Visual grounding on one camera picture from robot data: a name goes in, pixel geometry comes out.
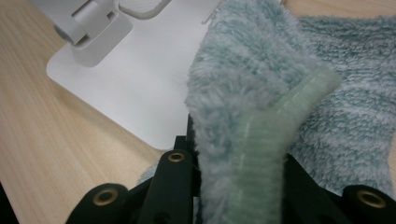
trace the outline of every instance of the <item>white plastic stand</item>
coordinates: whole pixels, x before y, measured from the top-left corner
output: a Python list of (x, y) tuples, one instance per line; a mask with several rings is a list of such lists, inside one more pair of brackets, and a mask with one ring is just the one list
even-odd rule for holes
[(186, 133), (187, 75), (216, 4), (172, 0), (153, 19), (129, 17), (133, 30), (95, 67), (75, 63), (67, 44), (49, 77), (150, 146), (171, 149)]

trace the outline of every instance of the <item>wooden surface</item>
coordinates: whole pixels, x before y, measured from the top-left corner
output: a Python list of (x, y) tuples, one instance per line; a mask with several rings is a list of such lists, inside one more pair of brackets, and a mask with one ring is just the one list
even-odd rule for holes
[[(289, 0), (287, 7), (297, 16), (396, 14), (393, 0)], [(0, 181), (20, 223), (64, 223), (89, 189), (132, 188), (161, 155), (50, 81), (47, 61), (63, 44), (25, 0), (0, 0)]]

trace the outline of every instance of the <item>wood grain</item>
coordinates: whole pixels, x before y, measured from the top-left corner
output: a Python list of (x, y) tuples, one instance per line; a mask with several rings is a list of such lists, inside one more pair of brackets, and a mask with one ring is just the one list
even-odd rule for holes
[[(391, 0), (286, 6), (298, 16), (396, 12)], [(50, 81), (47, 61), (63, 44), (26, 1), (0, 1), (0, 180), (20, 223), (64, 223), (89, 189), (105, 182), (132, 188), (161, 156)]]

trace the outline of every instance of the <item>white base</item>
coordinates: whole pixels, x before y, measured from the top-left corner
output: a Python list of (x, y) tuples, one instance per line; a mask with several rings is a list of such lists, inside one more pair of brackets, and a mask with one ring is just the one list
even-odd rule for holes
[(186, 134), (187, 75), (217, 1), (172, 0), (139, 21), (95, 67), (75, 63), (69, 45), (47, 66), (49, 76), (150, 146), (171, 149)]

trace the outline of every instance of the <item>fuzzy towel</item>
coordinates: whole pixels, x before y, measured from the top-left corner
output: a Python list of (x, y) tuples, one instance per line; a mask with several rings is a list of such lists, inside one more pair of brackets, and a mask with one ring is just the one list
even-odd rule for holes
[[(277, 1), (223, 1), (186, 100), (205, 223), (278, 223), (281, 158), (293, 136), (289, 151), (321, 186), (340, 193), (361, 183), (391, 194), (394, 32), (394, 19), (299, 24)], [(339, 80), (324, 64), (343, 84), (314, 110)]]

